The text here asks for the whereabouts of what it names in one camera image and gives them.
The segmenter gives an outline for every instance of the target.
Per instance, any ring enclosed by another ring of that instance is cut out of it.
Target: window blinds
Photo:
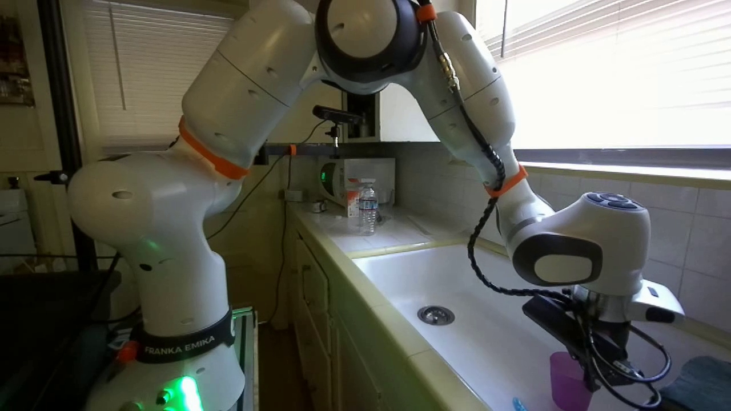
[[[103,146],[156,146],[179,135],[180,101],[233,16],[139,3],[84,6]]]
[[[518,149],[731,149],[729,0],[573,3],[507,31],[498,64]]]

